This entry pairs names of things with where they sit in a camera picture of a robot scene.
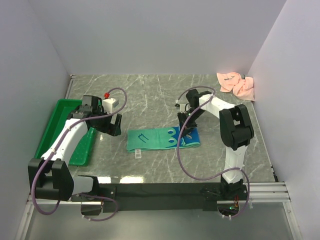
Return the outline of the blue green crocodile towel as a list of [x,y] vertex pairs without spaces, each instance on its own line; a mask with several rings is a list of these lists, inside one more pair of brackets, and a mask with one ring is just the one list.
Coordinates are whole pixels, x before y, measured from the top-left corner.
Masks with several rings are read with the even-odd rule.
[[197,129],[178,140],[180,128],[178,126],[163,128],[131,129],[127,132],[126,150],[134,153],[137,150],[169,150],[179,146],[183,148],[198,147],[201,145]]

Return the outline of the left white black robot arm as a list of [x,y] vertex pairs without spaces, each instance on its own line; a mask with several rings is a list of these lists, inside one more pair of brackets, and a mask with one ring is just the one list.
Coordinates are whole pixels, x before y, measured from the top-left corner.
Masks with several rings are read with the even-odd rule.
[[67,201],[71,196],[83,194],[89,201],[100,197],[98,180],[93,176],[72,177],[70,159],[81,139],[91,129],[111,136],[121,134],[121,114],[116,114],[112,123],[114,108],[118,100],[108,93],[104,99],[84,95],[78,105],[66,117],[65,124],[52,146],[40,157],[28,164],[31,195],[34,199]]

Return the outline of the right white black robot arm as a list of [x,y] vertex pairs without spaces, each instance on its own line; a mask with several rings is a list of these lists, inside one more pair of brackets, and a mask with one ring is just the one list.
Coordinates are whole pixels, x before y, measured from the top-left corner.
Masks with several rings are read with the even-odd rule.
[[[182,95],[187,99],[189,109],[182,107],[180,97],[175,105],[180,107],[177,114],[179,120],[179,135],[177,139],[177,158],[181,169],[192,179],[198,181],[208,181],[221,175],[221,179],[226,182],[220,187],[220,195],[230,200],[238,193],[235,184],[241,182],[245,176],[243,163],[245,153],[254,137],[254,129],[247,107],[244,104],[234,105],[215,96],[216,90],[198,92],[199,87],[191,87],[185,90]],[[197,127],[196,120],[204,112],[208,112],[219,119],[220,137],[225,145],[224,170],[216,176],[207,178],[197,178],[189,174],[183,167],[180,158],[180,144],[182,137],[187,136]]]

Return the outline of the green plastic tray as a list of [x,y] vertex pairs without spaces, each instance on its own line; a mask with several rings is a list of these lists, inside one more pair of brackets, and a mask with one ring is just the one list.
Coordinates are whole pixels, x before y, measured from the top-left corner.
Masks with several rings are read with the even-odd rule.
[[[34,157],[36,159],[39,159],[52,146],[61,133],[68,114],[81,103],[82,101],[78,99],[60,99],[57,101],[35,153]],[[82,137],[70,158],[69,165],[78,167],[88,165],[96,133],[96,129],[90,128]]]

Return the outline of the pink crumpled towel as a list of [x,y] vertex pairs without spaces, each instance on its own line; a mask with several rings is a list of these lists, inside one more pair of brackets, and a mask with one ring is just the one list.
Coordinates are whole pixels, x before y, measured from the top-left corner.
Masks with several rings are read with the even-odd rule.
[[233,93],[240,100],[255,101],[254,79],[237,72],[217,73],[220,91]]

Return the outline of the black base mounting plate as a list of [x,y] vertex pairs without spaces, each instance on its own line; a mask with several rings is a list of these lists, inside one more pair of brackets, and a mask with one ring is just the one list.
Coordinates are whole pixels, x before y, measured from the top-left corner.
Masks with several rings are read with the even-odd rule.
[[102,213],[114,211],[218,211],[219,201],[246,201],[250,189],[242,182],[104,183],[95,193],[79,193],[72,202],[98,202]]

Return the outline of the aluminium rail frame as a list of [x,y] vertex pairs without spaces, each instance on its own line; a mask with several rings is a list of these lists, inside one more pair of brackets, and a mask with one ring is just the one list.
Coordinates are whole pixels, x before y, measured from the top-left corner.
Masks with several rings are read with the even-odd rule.
[[[100,185],[111,183],[104,183],[102,182],[102,178],[98,177],[97,184]],[[279,182],[275,180],[274,182],[244,182],[243,184],[249,188],[248,200],[237,200],[234,202],[219,201],[217,211],[227,211],[226,214],[223,214],[221,216],[222,218],[231,220],[231,213],[234,212],[237,208],[237,203],[241,203],[244,206],[249,207],[251,207],[253,203],[282,203],[292,238],[294,240],[302,239],[302,235],[298,229],[299,227],[295,216],[289,215],[291,198],[285,182]],[[67,201],[62,200],[61,203],[67,205],[79,205],[82,217],[87,219],[88,221],[93,221],[93,216],[98,216],[100,213],[103,213],[101,207],[98,205],[98,201],[95,201],[93,203],[72,202],[71,197]]]

